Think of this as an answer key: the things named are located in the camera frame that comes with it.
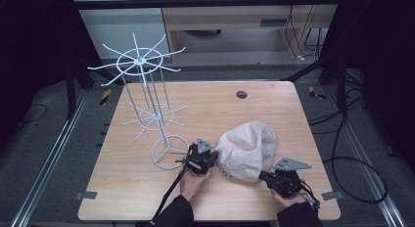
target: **black wire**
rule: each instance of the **black wire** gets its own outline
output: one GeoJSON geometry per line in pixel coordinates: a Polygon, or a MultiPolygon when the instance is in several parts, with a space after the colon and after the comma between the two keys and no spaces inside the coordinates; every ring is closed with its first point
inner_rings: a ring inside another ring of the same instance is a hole
{"type": "Polygon", "coordinates": [[[305,181],[300,181],[300,183],[304,184],[304,185],[300,184],[301,188],[303,190],[305,190],[311,196],[312,199],[314,199],[314,204],[312,204],[313,208],[315,210],[318,210],[318,208],[320,207],[320,201],[318,201],[314,197],[314,194],[312,193],[311,187],[307,183],[305,183],[305,181]]]}
{"type": "Polygon", "coordinates": [[[361,92],[361,90],[362,90],[362,88],[361,88],[361,87],[352,88],[352,89],[349,89],[349,90],[346,92],[346,95],[350,94],[350,92],[353,92],[353,91],[360,91],[360,92],[361,92]]]}
{"type": "Polygon", "coordinates": [[[334,143],[334,145],[333,145],[333,151],[332,151],[332,157],[330,158],[330,159],[326,159],[326,160],[324,160],[323,161],[323,163],[326,163],[327,161],[331,161],[331,165],[332,165],[332,172],[333,172],[333,176],[334,176],[334,178],[335,178],[335,181],[336,181],[336,183],[339,185],[339,187],[346,193],[346,194],[348,194],[350,197],[352,197],[352,198],[354,198],[354,199],[356,199],[356,200],[358,200],[358,201],[360,201],[360,202],[363,202],[363,203],[366,203],[366,204],[378,204],[378,203],[380,203],[380,202],[382,202],[386,197],[387,197],[387,195],[388,195],[388,185],[387,185],[387,182],[386,182],[386,180],[385,180],[385,178],[373,167],[373,166],[371,166],[369,163],[367,163],[367,162],[365,162],[365,161],[363,161],[363,160],[360,160],[360,159],[356,159],[356,158],[353,158],[353,157],[335,157],[335,154],[336,154],[336,148],[337,148],[337,144],[338,144],[338,142],[339,142],[339,136],[340,136],[340,132],[342,131],[342,128],[345,126],[345,124],[346,124],[346,117],[343,117],[343,119],[342,119],[342,122],[341,122],[341,124],[340,124],[340,126],[339,126],[339,130],[338,130],[338,132],[337,132],[337,134],[336,134],[336,138],[335,138],[335,143],[334,143]],[[356,195],[354,195],[354,194],[352,194],[350,191],[348,191],[340,182],[339,182],[339,178],[338,178],[338,176],[337,176],[337,173],[336,173],[336,169],[335,169],[335,160],[336,159],[348,159],[348,160],[353,160],[353,161],[356,161],[356,162],[359,162],[359,163],[362,163],[362,164],[364,164],[364,165],[366,165],[367,167],[369,167],[372,171],[374,171],[375,173],[376,173],[376,175],[377,176],[379,176],[379,178],[381,178],[381,180],[382,180],[382,183],[383,183],[383,185],[384,185],[384,194],[378,199],[378,200],[375,200],[375,201],[371,201],[371,200],[364,200],[364,199],[361,199],[361,198],[359,198],[358,196],[356,196],[356,195]]]}
{"type": "Polygon", "coordinates": [[[314,59],[317,61],[317,57],[320,58],[320,38],[321,38],[321,28],[318,29],[318,35],[317,35],[317,45],[315,46],[315,53],[314,53],[314,59]]]}
{"type": "Polygon", "coordinates": [[[288,45],[290,45],[291,52],[293,53],[293,56],[295,56],[296,52],[294,52],[293,46],[291,45],[290,39],[288,38],[288,34],[287,34],[288,33],[288,24],[290,23],[292,15],[293,15],[293,5],[290,6],[290,14],[288,16],[287,23],[286,23],[285,34],[286,34],[287,43],[288,43],[288,45]]]}
{"type": "MultiPolygon", "coordinates": [[[[285,35],[286,35],[287,42],[290,45],[291,51],[293,52],[293,56],[296,56],[296,52],[294,52],[293,46],[291,45],[290,39],[288,38],[288,34],[287,34],[288,25],[291,24],[291,27],[293,28],[294,37],[296,38],[296,41],[297,41],[297,47],[299,48],[299,51],[302,53],[302,56],[303,57],[311,56],[312,54],[305,54],[300,47],[300,41],[299,41],[299,38],[297,37],[296,29],[294,28],[294,23],[293,23],[293,7],[294,7],[293,5],[290,5],[290,14],[288,16],[286,27],[285,27],[285,35]]],[[[305,21],[306,23],[308,22],[310,18],[310,14],[308,14],[307,20],[305,21]]]]}
{"type": "Polygon", "coordinates": [[[338,130],[333,130],[333,131],[326,131],[326,132],[313,132],[313,135],[321,135],[321,134],[330,134],[330,133],[335,133],[338,130]]]}
{"type": "Polygon", "coordinates": [[[48,108],[45,105],[43,105],[43,104],[33,104],[30,107],[43,107],[45,109],[45,112],[41,116],[39,116],[39,117],[37,117],[35,119],[28,120],[28,121],[23,121],[22,123],[35,122],[35,121],[39,120],[40,118],[42,118],[48,112],[48,108]]]}
{"type": "MultiPolygon", "coordinates": [[[[350,89],[350,90],[348,90],[348,91],[347,91],[347,93],[346,93],[346,94],[350,93],[351,91],[355,91],[355,90],[357,90],[357,89],[350,89]]],[[[351,105],[353,105],[355,102],[358,102],[358,101],[361,101],[361,100],[363,100],[363,98],[362,98],[362,97],[358,97],[358,98],[356,98],[356,99],[352,100],[351,102],[349,102],[349,103],[347,104],[347,108],[348,108],[349,110],[351,110],[351,105]]],[[[329,113],[329,114],[326,114],[326,115],[318,116],[318,117],[316,117],[316,118],[314,118],[314,119],[309,119],[309,120],[308,120],[308,122],[310,122],[310,123],[309,123],[309,125],[310,125],[310,126],[312,126],[312,125],[316,125],[316,124],[319,124],[319,123],[322,123],[322,122],[328,121],[328,120],[332,119],[333,117],[335,117],[336,115],[338,115],[338,114],[340,114],[340,113],[341,113],[341,112],[340,112],[340,111],[338,111],[338,112],[334,112],[334,113],[329,113]]]]}
{"type": "Polygon", "coordinates": [[[320,47],[323,46],[323,45],[320,45],[320,39],[322,38],[321,37],[322,36],[322,28],[318,28],[318,36],[317,36],[317,43],[316,44],[307,44],[307,40],[308,40],[308,38],[310,36],[311,30],[312,30],[312,28],[310,28],[308,30],[307,36],[305,37],[304,47],[308,51],[315,52],[317,49],[320,49],[320,47]]]}

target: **black cable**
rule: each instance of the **black cable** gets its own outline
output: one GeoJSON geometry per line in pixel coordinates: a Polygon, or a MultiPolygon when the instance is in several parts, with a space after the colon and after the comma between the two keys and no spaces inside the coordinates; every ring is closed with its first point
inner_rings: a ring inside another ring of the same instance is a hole
{"type": "Polygon", "coordinates": [[[361,90],[362,90],[362,88],[361,88],[361,87],[352,88],[352,89],[349,89],[349,90],[346,92],[346,95],[350,94],[350,93],[351,93],[351,92],[353,92],[353,91],[361,91],[361,90]]]}
{"type": "Polygon", "coordinates": [[[335,133],[338,130],[333,130],[333,131],[326,131],[326,132],[313,132],[313,135],[322,135],[322,134],[330,134],[330,133],[335,133]]]}
{"type": "Polygon", "coordinates": [[[45,112],[41,116],[39,116],[39,117],[37,117],[35,119],[23,121],[22,123],[35,122],[35,121],[39,120],[40,118],[42,118],[48,112],[48,108],[45,105],[43,105],[43,104],[33,104],[30,107],[43,107],[45,109],[45,112]]]}
{"type": "MultiPolygon", "coordinates": [[[[356,98],[356,99],[354,99],[353,101],[352,101],[352,103],[356,103],[356,102],[360,102],[360,101],[364,101],[364,99],[363,99],[363,97],[358,97],[358,98],[356,98]]],[[[359,106],[359,105],[355,105],[355,106],[351,106],[351,105],[349,105],[349,107],[347,107],[347,109],[348,110],[353,110],[354,108],[356,108],[357,106],[359,106]]]]}
{"type": "MultiPolygon", "coordinates": [[[[286,23],[286,27],[285,27],[285,36],[286,36],[286,39],[287,39],[288,44],[290,45],[290,49],[291,49],[291,51],[293,53],[293,56],[295,57],[296,56],[296,52],[294,52],[293,46],[291,45],[290,39],[288,38],[288,34],[287,34],[288,33],[287,32],[288,31],[288,25],[291,24],[291,27],[293,29],[294,37],[296,38],[296,41],[297,41],[297,47],[299,48],[299,51],[302,53],[302,57],[305,58],[305,57],[311,56],[312,54],[305,54],[302,51],[301,47],[300,47],[300,41],[299,41],[299,38],[297,37],[296,29],[294,28],[294,22],[293,22],[293,7],[294,7],[293,5],[290,5],[290,14],[288,16],[287,23],[286,23]]],[[[310,14],[311,13],[309,13],[308,16],[307,16],[307,20],[305,21],[306,23],[308,22],[308,20],[310,18],[310,14]]]]}
{"type": "MultiPolygon", "coordinates": [[[[350,92],[352,92],[352,91],[355,91],[355,90],[357,90],[357,88],[356,89],[350,89],[350,90],[348,90],[347,92],[346,92],[346,94],[348,94],[348,93],[350,93],[350,92]]],[[[349,109],[349,110],[351,110],[352,108],[351,108],[351,105],[353,105],[354,103],[356,103],[356,102],[358,102],[358,101],[361,101],[361,100],[363,100],[363,98],[362,97],[358,97],[358,98],[356,98],[356,99],[354,99],[354,100],[352,100],[352,101],[350,101],[348,104],[347,104],[347,108],[349,109]]],[[[308,125],[310,125],[310,126],[312,126],[312,125],[316,125],[316,124],[319,124],[319,123],[322,123],[322,122],[325,122],[325,121],[328,121],[328,120],[330,120],[330,119],[332,119],[333,117],[335,117],[336,115],[338,115],[338,114],[340,114],[341,112],[334,112],[334,113],[329,113],[329,114],[326,114],[326,115],[323,115],[323,116],[319,116],[319,117],[316,117],[316,118],[314,118],[314,119],[309,119],[308,120],[308,122],[311,122],[311,123],[309,123],[308,125]]]]}
{"type": "Polygon", "coordinates": [[[315,197],[314,194],[312,193],[311,187],[305,183],[305,181],[300,181],[300,186],[303,190],[305,190],[310,196],[311,198],[314,200],[314,203],[312,204],[312,207],[314,208],[314,210],[318,210],[318,208],[320,208],[320,201],[318,201],[315,197]]]}
{"type": "Polygon", "coordinates": [[[322,28],[318,28],[318,36],[317,36],[317,43],[316,44],[307,44],[307,40],[308,40],[308,38],[311,34],[311,30],[312,30],[312,28],[310,28],[308,30],[307,36],[305,37],[304,48],[308,51],[315,52],[317,49],[320,49],[320,47],[323,46],[323,45],[320,45],[320,39],[322,38],[322,28]]]}
{"type": "Polygon", "coordinates": [[[183,170],[177,175],[176,179],[173,181],[173,184],[171,184],[170,188],[168,189],[168,191],[164,194],[164,196],[162,197],[159,209],[156,211],[155,216],[153,217],[156,218],[160,215],[160,212],[162,210],[162,207],[164,206],[165,202],[167,201],[168,197],[170,196],[171,192],[174,190],[174,188],[176,187],[177,183],[179,183],[180,179],[183,177],[184,173],[186,173],[188,170],[188,168],[186,168],[186,166],[183,167],[183,170]]]}
{"type": "Polygon", "coordinates": [[[315,46],[314,60],[317,61],[317,57],[320,58],[320,38],[322,30],[318,28],[317,45],[315,46]]]}
{"type": "Polygon", "coordinates": [[[366,203],[366,204],[378,204],[378,203],[380,203],[380,202],[382,202],[386,197],[387,197],[387,195],[388,195],[388,185],[387,185],[387,182],[386,182],[386,180],[385,180],[385,178],[372,166],[372,165],[370,165],[369,163],[367,163],[367,162],[365,162],[365,161],[363,161],[363,160],[360,160],[360,159],[356,159],[356,158],[353,158],[353,157],[335,157],[335,154],[336,154],[336,148],[337,148],[337,144],[338,144],[338,142],[339,142],[339,136],[340,136],[340,132],[342,131],[342,128],[345,126],[345,124],[346,124],[346,117],[343,117],[343,119],[342,119],[342,122],[341,122],[341,124],[340,124],[340,126],[339,126],[339,130],[338,130],[338,132],[336,133],[336,138],[335,138],[335,143],[334,143],[334,145],[333,145],[333,151],[332,151],[332,156],[331,156],[331,158],[330,159],[326,159],[326,160],[324,160],[323,161],[323,163],[326,163],[326,162],[328,162],[328,161],[331,161],[331,165],[332,165],[332,172],[333,172],[333,176],[334,176],[334,178],[335,178],[335,181],[336,181],[336,183],[339,185],[339,187],[346,193],[346,194],[348,194],[350,197],[352,197],[352,198],[354,198],[354,199],[356,199],[356,200],[358,200],[358,201],[360,201],[360,202],[363,202],[363,203],[366,203]],[[375,200],[375,201],[370,201],[370,200],[364,200],[364,199],[361,199],[361,198],[359,198],[358,196],[356,196],[356,195],[354,195],[354,194],[352,194],[350,191],[348,191],[340,182],[339,182],[339,178],[338,178],[338,176],[337,176],[337,173],[336,173],[336,169],[335,169],[335,160],[337,160],[337,159],[348,159],[348,160],[353,160],[353,161],[356,161],[356,162],[359,162],[359,163],[362,163],[362,164],[364,164],[364,165],[366,165],[367,167],[369,167],[372,171],[374,171],[375,172],[375,174],[379,177],[379,178],[381,178],[381,180],[382,180],[382,183],[383,183],[383,185],[384,185],[384,190],[385,190],[385,192],[384,192],[384,194],[378,199],[378,200],[375,200]]]}

